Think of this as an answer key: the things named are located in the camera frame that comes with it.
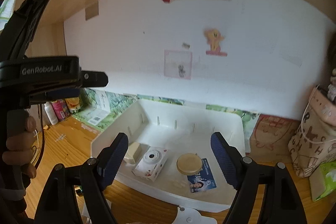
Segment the person's left hand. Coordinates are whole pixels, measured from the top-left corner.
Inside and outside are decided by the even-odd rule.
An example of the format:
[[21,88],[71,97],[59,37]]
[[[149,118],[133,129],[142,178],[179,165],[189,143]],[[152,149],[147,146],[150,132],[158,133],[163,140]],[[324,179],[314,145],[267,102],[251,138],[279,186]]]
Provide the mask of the person's left hand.
[[26,110],[14,110],[7,113],[6,151],[2,160],[7,165],[19,166],[29,178],[36,178],[37,169],[31,163],[35,141],[35,119]]

